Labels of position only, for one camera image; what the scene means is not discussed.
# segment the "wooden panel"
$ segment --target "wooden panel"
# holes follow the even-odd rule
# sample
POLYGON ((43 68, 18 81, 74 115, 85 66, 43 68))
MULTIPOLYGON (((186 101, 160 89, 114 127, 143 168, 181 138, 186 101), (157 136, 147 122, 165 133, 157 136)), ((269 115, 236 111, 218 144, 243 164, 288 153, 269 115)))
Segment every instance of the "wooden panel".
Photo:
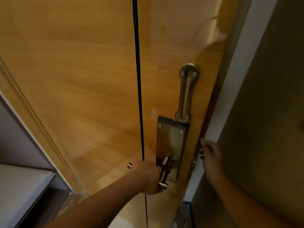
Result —
MULTIPOLYGON (((91 195, 141 159, 131 0, 0 0, 0 23, 1 91, 72 188, 91 195)), ((143 227, 142 207, 120 216, 143 227)))
POLYGON ((155 162, 158 115, 174 119, 180 78, 189 62, 201 68, 180 178, 147 196, 150 228, 171 227, 214 87, 238 0, 138 0, 145 159, 155 162))

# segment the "forearm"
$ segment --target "forearm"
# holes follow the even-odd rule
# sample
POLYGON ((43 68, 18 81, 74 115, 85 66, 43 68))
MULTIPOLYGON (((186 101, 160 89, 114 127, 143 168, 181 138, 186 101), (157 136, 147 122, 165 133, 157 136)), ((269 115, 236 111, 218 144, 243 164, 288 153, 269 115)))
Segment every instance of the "forearm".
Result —
POLYGON ((124 205, 142 191, 138 181, 134 173, 127 173, 59 216, 47 228, 108 227, 124 205))
POLYGON ((298 227, 249 195, 227 177, 214 187, 227 211, 240 228, 298 227))

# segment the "white shelf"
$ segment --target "white shelf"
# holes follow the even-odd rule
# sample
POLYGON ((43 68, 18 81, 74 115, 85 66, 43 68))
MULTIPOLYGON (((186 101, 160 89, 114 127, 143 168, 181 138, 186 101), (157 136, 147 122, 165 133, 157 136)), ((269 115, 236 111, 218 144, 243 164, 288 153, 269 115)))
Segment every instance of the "white shelf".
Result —
POLYGON ((0 227, 15 227, 54 176, 47 170, 0 164, 0 227))

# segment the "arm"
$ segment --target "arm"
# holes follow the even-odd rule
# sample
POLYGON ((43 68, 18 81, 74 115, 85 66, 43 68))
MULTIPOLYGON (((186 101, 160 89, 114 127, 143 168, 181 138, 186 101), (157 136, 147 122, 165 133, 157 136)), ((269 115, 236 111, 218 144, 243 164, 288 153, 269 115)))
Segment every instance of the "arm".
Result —
POLYGON ((46 228, 108 227, 125 204, 138 193, 160 192, 159 178, 159 167, 137 161, 126 175, 60 215, 46 228))
POLYGON ((201 147, 206 178, 240 228, 299 227, 231 181, 224 173, 222 154, 214 142, 201 139, 201 147))

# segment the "hand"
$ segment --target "hand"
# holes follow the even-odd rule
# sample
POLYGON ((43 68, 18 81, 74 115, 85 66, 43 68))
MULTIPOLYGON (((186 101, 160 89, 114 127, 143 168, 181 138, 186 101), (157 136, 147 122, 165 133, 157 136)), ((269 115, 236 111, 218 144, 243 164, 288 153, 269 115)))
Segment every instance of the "hand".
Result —
POLYGON ((206 172, 208 182, 216 188, 226 175, 222 163, 222 153, 220 152, 217 144, 212 141, 200 139, 201 147, 203 150, 203 165, 206 172))
POLYGON ((136 161, 130 172, 139 177, 139 184, 142 193, 147 195, 157 194, 161 191, 158 183, 161 176, 161 169, 151 162, 136 161))

